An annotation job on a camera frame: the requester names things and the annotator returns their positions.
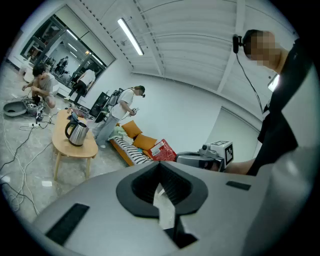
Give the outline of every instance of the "gray pants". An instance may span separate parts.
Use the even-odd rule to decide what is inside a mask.
[[[100,125],[92,130],[93,136],[95,137],[95,142],[98,146],[106,143],[110,134],[114,131],[118,121],[119,119],[115,118],[110,113],[105,123],[102,121]]]

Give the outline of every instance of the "cardboard box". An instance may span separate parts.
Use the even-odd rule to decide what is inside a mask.
[[[177,154],[165,139],[147,151],[154,161],[176,161]]]

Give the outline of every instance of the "ceiling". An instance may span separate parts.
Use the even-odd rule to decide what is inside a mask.
[[[297,34],[266,0],[73,0],[90,11],[132,72],[181,81],[218,94],[261,117],[256,96],[232,52],[234,33],[268,30],[286,49]],[[139,56],[117,20],[123,18],[142,50]],[[267,85],[275,75],[239,51],[239,60],[260,96],[271,98]]]
[[[81,42],[74,39],[68,32],[65,32],[61,37],[64,47],[76,55],[80,60],[84,61],[88,57],[88,55],[86,55],[87,48]]]

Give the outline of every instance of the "striped cushion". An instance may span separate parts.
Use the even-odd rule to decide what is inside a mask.
[[[138,152],[138,148],[136,146],[130,145],[129,143],[125,142],[122,137],[115,136],[113,140],[127,154],[127,156],[135,165],[152,161],[152,159],[150,159],[143,153]]]

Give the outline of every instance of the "concrete floor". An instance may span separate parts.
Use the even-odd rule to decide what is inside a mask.
[[[27,95],[30,91],[27,88],[22,91],[21,88],[25,85],[22,76],[18,74],[18,71],[8,63],[3,63],[0,70],[0,111],[2,112],[4,104],[15,99],[12,95],[22,97]],[[51,114],[55,114],[59,109],[64,109],[68,105],[62,98],[56,96],[56,106],[51,109]],[[49,120],[49,117],[45,116],[44,121]],[[27,114],[17,117],[0,117],[0,167],[13,159],[12,154],[7,149],[4,140],[4,124],[5,133],[8,142],[10,143],[13,151],[24,142],[29,131],[20,130],[19,127],[23,125],[29,125],[35,121],[34,117]],[[53,124],[47,126],[50,129],[54,129]],[[20,159],[21,165],[24,168],[34,156],[39,153],[46,145],[52,141],[52,131],[49,129],[36,129],[31,132],[29,140],[18,150],[17,156]],[[59,166],[58,179],[54,181],[54,167],[57,156],[53,151],[53,145],[50,144],[32,163],[29,164],[26,172],[26,183],[33,195],[34,203],[37,209],[41,212],[49,204],[55,201],[58,197],[66,194],[77,185],[85,181],[86,171],[86,159],[62,157]],[[117,153],[111,144],[107,144],[105,149],[99,148],[98,154],[95,159],[91,160],[90,165],[90,177],[106,174],[119,169],[123,169],[128,165]],[[0,177],[5,176],[1,181],[8,182],[15,190],[19,190],[22,181],[23,174],[20,169],[20,165],[17,159],[14,162],[6,164],[0,172]],[[7,186],[3,185],[3,190],[6,191],[7,196],[15,195],[15,193]],[[24,185],[23,193],[28,197],[31,197],[28,189]],[[18,200],[21,202],[22,197],[18,196]],[[18,206],[16,201],[11,203],[12,209],[17,210]],[[36,213],[32,203],[28,199],[24,199],[20,205],[19,210],[16,211],[18,215],[32,222]]]

